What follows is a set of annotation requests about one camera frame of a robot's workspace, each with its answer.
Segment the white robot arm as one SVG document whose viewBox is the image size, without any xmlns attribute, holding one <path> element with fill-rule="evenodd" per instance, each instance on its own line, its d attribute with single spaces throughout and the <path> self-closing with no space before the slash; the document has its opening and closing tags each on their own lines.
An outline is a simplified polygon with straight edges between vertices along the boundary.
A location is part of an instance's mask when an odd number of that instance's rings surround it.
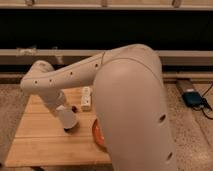
<svg viewBox="0 0 213 171">
<path fill-rule="evenodd" d="M 58 70 L 38 60 L 20 83 L 23 91 L 40 96 L 66 130 L 76 126 L 77 119 L 63 91 L 81 86 L 92 88 L 114 171 L 178 171 L 162 64 L 152 48 L 127 45 Z"/>
</svg>

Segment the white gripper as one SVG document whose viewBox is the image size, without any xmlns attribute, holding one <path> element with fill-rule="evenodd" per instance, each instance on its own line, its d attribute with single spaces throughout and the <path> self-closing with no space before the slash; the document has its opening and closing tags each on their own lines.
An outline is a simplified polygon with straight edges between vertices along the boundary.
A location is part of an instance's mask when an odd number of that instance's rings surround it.
<svg viewBox="0 0 213 171">
<path fill-rule="evenodd" d="M 62 90 L 43 93 L 41 99 L 52 115 L 56 115 L 56 108 L 66 104 L 66 97 Z"/>
</svg>

